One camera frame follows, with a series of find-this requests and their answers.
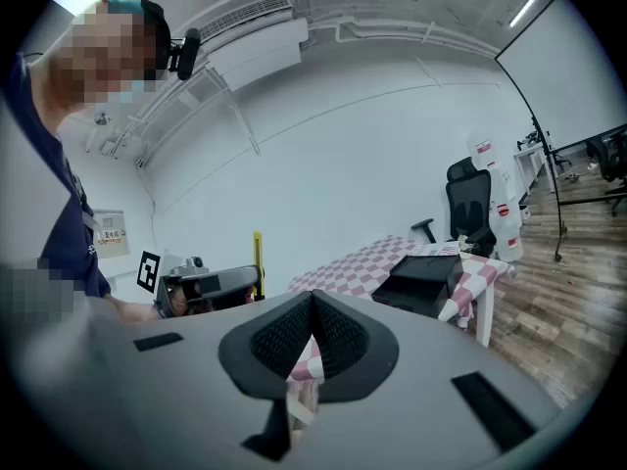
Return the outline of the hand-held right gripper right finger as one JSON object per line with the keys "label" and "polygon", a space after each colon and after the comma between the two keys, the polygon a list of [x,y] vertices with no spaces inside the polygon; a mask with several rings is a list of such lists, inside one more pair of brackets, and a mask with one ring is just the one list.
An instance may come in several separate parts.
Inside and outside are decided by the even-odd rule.
{"label": "hand-held right gripper right finger", "polygon": [[311,295],[311,331],[322,361],[322,403],[367,398],[397,365],[400,346],[388,327],[320,290]]}

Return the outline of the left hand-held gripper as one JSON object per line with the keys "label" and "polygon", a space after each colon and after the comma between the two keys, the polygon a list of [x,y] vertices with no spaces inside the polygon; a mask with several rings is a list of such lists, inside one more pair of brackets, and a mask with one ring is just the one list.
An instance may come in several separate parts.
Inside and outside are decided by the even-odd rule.
{"label": "left hand-held gripper", "polygon": [[261,301],[264,271],[255,264],[211,271],[199,257],[143,252],[137,285],[150,293],[164,318],[180,315],[174,297],[184,299],[184,314],[193,315]]}

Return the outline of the yellow pencil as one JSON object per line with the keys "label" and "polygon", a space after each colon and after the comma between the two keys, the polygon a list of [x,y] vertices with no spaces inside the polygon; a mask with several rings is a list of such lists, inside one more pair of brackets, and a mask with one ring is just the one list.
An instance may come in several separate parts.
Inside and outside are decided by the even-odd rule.
{"label": "yellow pencil", "polygon": [[259,231],[254,232],[254,265],[259,272],[259,280],[254,289],[254,300],[262,301],[265,298],[265,270],[263,266],[263,238]]}

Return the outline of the black plastic tray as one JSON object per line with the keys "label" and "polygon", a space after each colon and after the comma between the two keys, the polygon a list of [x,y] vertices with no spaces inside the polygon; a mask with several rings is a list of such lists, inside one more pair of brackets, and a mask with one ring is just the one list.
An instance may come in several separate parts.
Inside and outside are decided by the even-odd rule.
{"label": "black plastic tray", "polygon": [[371,297],[386,306],[438,318],[462,274],[460,255],[405,256]]}

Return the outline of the person's left forearm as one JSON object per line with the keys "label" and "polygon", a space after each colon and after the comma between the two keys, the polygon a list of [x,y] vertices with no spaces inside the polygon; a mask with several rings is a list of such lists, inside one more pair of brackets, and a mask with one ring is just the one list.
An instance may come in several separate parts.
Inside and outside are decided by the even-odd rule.
{"label": "person's left forearm", "polygon": [[141,323],[162,318],[154,305],[127,303],[111,295],[107,295],[105,299],[115,307],[126,323]]}

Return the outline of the person's left hand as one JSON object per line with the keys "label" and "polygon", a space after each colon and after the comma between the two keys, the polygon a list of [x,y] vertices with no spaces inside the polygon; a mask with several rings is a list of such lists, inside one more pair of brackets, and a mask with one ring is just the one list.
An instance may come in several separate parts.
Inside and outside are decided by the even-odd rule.
{"label": "person's left hand", "polygon": [[169,305],[172,313],[176,317],[197,314],[199,309],[193,307],[189,309],[189,304],[181,287],[176,287],[169,292]]}

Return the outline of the pink checkered tablecloth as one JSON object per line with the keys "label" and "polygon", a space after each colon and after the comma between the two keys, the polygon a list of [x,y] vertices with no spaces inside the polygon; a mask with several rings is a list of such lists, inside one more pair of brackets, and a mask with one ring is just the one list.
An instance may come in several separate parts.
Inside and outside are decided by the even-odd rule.
{"label": "pink checkered tablecloth", "polygon": [[[370,301],[371,294],[389,277],[392,268],[409,254],[409,249],[414,245],[420,244],[414,240],[389,235],[355,253],[293,278],[287,290],[301,292],[320,289]],[[481,270],[488,271],[492,268],[496,270],[498,280],[513,272],[511,264],[498,259],[468,253],[461,253],[460,257],[463,273],[479,274]],[[446,301],[438,320],[452,320],[457,324],[457,316],[461,310],[454,297],[453,293]]]}

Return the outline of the white table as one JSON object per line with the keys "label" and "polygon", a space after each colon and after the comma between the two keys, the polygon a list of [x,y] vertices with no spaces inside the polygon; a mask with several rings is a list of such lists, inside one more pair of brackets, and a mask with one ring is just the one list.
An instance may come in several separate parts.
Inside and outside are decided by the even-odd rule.
{"label": "white table", "polygon": [[461,313],[457,316],[457,327],[465,331],[471,317],[471,302],[476,301],[476,340],[488,348],[494,316],[495,269],[481,270],[479,274],[464,273],[454,292],[454,301]]}

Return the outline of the printed magazine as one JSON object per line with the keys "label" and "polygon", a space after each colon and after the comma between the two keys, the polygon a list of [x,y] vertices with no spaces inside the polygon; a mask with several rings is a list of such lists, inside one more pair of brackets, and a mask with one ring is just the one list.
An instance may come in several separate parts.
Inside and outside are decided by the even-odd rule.
{"label": "printed magazine", "polygon": [[454,257],[459,252],[459,243],[456,241],[414,245],[409,249],[409,255],[413,257]]}

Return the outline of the black mesh office chair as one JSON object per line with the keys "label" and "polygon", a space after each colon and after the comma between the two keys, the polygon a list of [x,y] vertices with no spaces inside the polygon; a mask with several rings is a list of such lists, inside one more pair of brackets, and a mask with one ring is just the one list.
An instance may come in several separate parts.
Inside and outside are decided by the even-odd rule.
{"label": "black mesh office chair", "polygon": [[451,239],[458,240],[463,236],[465,252],[488,258],[496,245],[489,224],[490,172],[477,169],[472,158],[467,157],[449,167],[447,180]]}

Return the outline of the white column with red labels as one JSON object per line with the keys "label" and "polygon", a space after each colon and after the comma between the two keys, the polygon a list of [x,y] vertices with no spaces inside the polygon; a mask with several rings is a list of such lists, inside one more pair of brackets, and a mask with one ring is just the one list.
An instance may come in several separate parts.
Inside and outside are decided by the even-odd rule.
{"label": "white column with red labels", "polygon": [[474,166],[490,173],[489,224],[496,237],[496,257],[508,263],[518,261],[523,256],[522,221],[508,168],[500,163],[492,140],[484,132],[471,131],[466,145]]}

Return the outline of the white desk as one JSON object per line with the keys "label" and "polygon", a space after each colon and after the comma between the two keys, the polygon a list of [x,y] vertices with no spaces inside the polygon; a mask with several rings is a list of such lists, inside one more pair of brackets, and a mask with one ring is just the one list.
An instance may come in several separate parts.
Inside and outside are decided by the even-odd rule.
{"label": "white desk", "polygon": [[547,166],[548,160],[543,145],[537,143],[524,148],[513,155],[525,194],[531,194],[531,187],[537,182],[540,172]]}

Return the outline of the long ceiling light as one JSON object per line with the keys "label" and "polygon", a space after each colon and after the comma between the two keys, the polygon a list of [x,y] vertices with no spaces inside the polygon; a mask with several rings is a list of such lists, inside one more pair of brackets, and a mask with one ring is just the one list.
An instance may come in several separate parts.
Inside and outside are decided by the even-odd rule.
{"label": "long ceiling light", "polygon": [[529,11],[537,0],[526,0],[520,9],[514,14],[511,20],[508,22],[509,27],[514,27],[522,19],[522,17]]}

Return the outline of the wall electrical panel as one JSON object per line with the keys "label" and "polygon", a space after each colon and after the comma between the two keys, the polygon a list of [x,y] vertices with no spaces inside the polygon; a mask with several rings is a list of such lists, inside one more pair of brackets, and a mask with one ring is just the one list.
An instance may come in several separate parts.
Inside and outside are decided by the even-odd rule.
{"label": "wall electrical panel", "polygon": [[129,255],[129,246],[123,211],[95,210],[98,223],[94,243],[100,259],[121,258]]}

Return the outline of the rolling whiteboard with black frame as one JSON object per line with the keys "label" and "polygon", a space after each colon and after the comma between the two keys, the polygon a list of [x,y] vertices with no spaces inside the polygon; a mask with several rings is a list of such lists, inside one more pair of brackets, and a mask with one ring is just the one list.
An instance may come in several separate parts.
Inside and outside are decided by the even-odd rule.
{"label": "rolling whiteboard with black frame", "polygon": [[627,129],[627,89],[592,28],[570,0],[550,0],[496,56],[553,154]]}

